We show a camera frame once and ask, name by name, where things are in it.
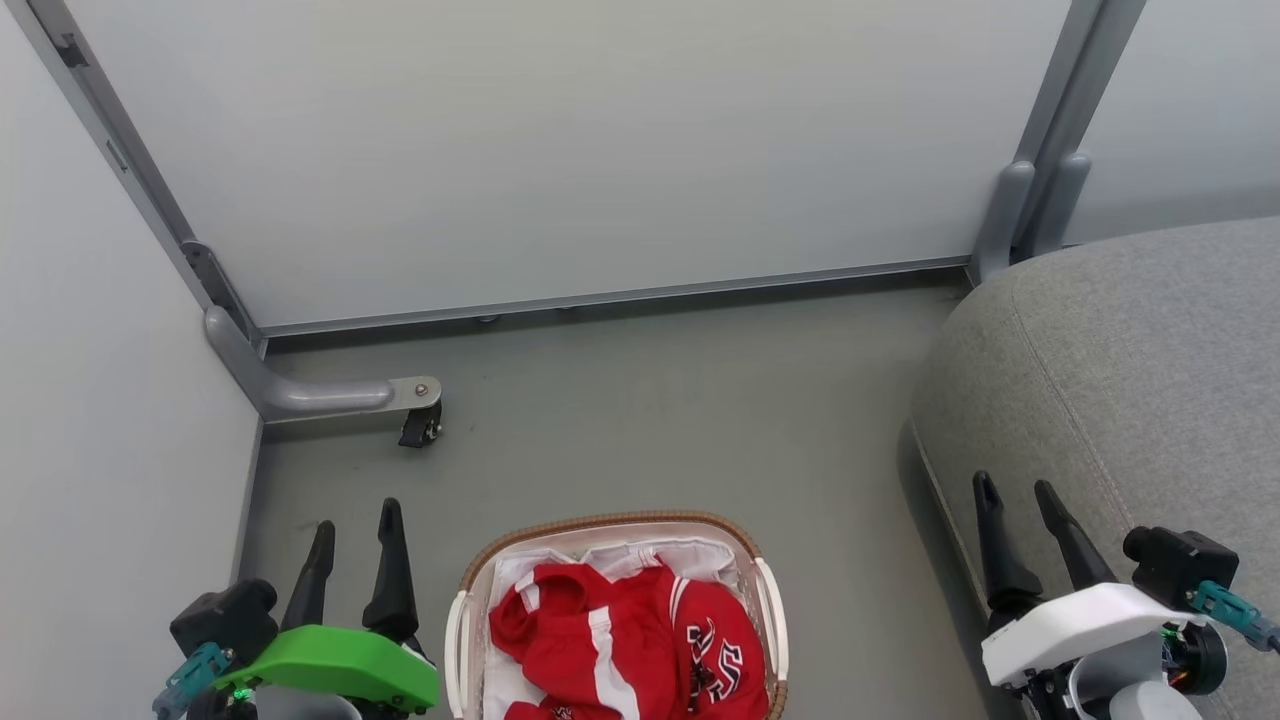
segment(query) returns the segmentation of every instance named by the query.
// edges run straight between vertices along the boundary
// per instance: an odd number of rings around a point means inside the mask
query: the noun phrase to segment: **teal connector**
[[[151,702],[151,712],[156,720],[182,717],[191,701],[230,667],[234,656],[232,651],[221,650],[214,643],[197,647],[182,667],[165,682],[164,692]]]
[[[1262,611],[1222,585],[1204,580],[1196,597],[1189,600],[1198,612],[1244,635],[1249,647],[1262,652],[1280,651],[1280,626],[1262,616]]]

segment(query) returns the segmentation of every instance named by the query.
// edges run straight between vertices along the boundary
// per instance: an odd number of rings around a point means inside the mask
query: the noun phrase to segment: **gray floor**
[[[398,497],[420,639],[439,655],[458,579],[495,537],[594,512],[709,510],[741,523],[777,573],[787,716],[986,717],[957,580],[940,580],[895,452],[918,364],[963,288],[929,275],[855,290],[294,343],[271,363],[301,378],[435,374],[447,429],[425,451],[397,447],[393,428],[270,438],[243,571],[287,596],[316,523],[332,519],[326,620],[358,626],[379,506]]]

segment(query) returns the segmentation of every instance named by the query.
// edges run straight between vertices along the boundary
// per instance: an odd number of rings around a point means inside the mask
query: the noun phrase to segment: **white wall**
[[[1277,3],[1147,3],[1080,143],[1066,242],[1280,214],[1277,27]]]
[[[968,255],[1069,0],[68,0],[259,325]]]
[[[0,717],[150,717],[257,415],[8,9],[0,99]]]

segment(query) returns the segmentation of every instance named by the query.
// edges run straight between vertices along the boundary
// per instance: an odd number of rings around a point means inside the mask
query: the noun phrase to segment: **gray sofa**
[[[1240,553],[1233,589],[1280,619],[1280,218],[1091,243],[977,288],[925,364],[911,423],[980,587],[970,478],[996,480],[1046,594],[1070,592],[1032,483],[1048,479],[1123,579],[1134,525]],[[1280,717],[1280,657],[1228,637],[1208,720]]]

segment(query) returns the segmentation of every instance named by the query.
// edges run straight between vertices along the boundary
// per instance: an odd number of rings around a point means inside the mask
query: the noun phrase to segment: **metal frame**
[[[969,256],[959,255],[952,258],[938,258],[932,260],[915,260],[909,263],[886,263],[883,265],[864,265],[860,268],[841,268],[836,270],[815,270],[809,273],[795,273],[788,275],[745,278],[740,281],[717,281],[717,282],[681,284],[671,287],[655,287],[648,290],[599,292],[593,295],[552,297],[548,300],[527,300],[521,302],[503,302],[495,305],[475,305],[470,307],[448,307],[444,310],[397,313],[392,315],[372,315],[367,318],[323,320],[317,323],[292,323],[287,325],[268,325],[262,328],[262,334],[264,337],[268,338],[278,338],[278,337],[320,334],[330,332],[343,332],[343,331],[358,331],[369,328],[384,328],[394,325],[411,325],[417,323],[435,323],[440,320],[460,320],[468,318],[486,319],[486,318],[495,318],[498,315],[513,315],[517,313],[536,313],[540,310],[562,310],[566,307],[586,307],[591,305],[609,305],[616,302],[660,300],[666,297],[696,297],[701,295],[714,295],[721,292],[765,290],[765,288],[823,283],[823,282],[844,281],[854,278],[869,278],[876,275],[911,273],[916,270],[963,268],[968,261]]]
[[[61,0],[5,0],[59,88],[115,172],[161,249],[205,311],[205,338],[265,424],[339,415],[434,409],[426,442],[439,432],[440,383],[429,375],[392,380],[302,383],[262,361],[266,342],[218,264],[193,238],[173,193]],[[410,425],[401,442],[406,443]]]
[[[205,310],[205,338],[269,425],[403,413],[435,407],[440,402],[440,382],[430,375],[333,383],[307,383],[279,375],[262,363],[230,314],[216,305]]]
[[[77,68],[72,70],[67,67],[63,60],[60,50],[65,50],[65,40],[63,46],[52,40],[50,32],[46,32],[47,27],[55,28],[52,32],[58,37],[63,37],[64,32],[70,32],[76,37],[76,31],[67,29],[67,26],[59,24],[63,20],[58,19],[58,14],[52,13],[46,17],[45,5],[51,5],[50,0],[32,0],[32,5],[28,5],[24,0],[5,0],[5,5],[13,13],[13,17],[18,20],[18,26],[27,35],[31,45],[36,49],[36,54],[49,68],[49,73],[54,77],[54,82],[58,83],[59,90],[67,96],[68,104],[70,104],[72,110],[79,117],[81,123],[84,124],[84,129],[88,131],[90,137],[97,145],[99,150],[102,152],[102,158],[115,172],[115,177],[124,186],[125,192],[128,192],[129,199],[137,205],[138,211],[142,214],[142,219],[146,220],[151,232],[155,233],[156,240],[160,242],[160,247],[169,256],[174,268],[178,269],[178,275],[182,277],[183,282],[191,290],[191,293],[196,296],[196,302],[200,304],[201,309],[209,307],[212,301],[209,293],[205,292],[200,279],[196,273],[187,265],[186,259],[182,256],[182,251],[178,249],[178,237],[174,236],[170,222],[156,208],[151,199],[151,195],[138,177],[141,165],[134,165],[132,161],[132,155],[124,149],[124,142],[113,135],[111,129],[108,128],[105,120],[100,114],[101,104],[95,104],[86,92],[82,85],[82,78],[84,78],[84,68]],[[40,14],[36,13],[36,5],[40,6]],[[56,5],[61,8],[65,13],[67,8],[61,4],[61,0],[56,0]],[[67,13],[65,22],[69,22],[70,14]],[[81,47],[86,54],[86,58],[92,58],[92,51]]]
[[[1062,247],[1092,168],[1092,160],[1078,152],[1080,140],[1144,5],[1146,0],[1071,3],[1014,161],[1001,172],[987,206],[969,263],[973,284],[1010,263]]]
[[[997,176],[974,251],[968,259],[943,258],[268,328],[257,328],[253,324],[211,250],[195,240],[189,223],[63,0],[6,0],[6,3],[15,15],[28,15],[24,27],[31,24],[29,19],[36,20],[36,27],[41,28],[38,33],[27,27],[35,45],[42,45],[37,40],[44,36],[56,50],[56,53],[42,53],[41,56],[50,65],[63,91],[72,99],[77,114],[90,127],[91,135],[100,141],[104,156],[129,190],[129,195],[147,218],[201,307],[225,309],[243,337],[259,346],[269,337],[823,282],[957,266],[966,260],[970,281],[978,284],[1009,266],[1010,261],[1061,247],[1066,224],[1091,167],[1089,159],[1078,152],[1080,138],[1102,99],[1146,0],[1071,1],[1014,159]]]

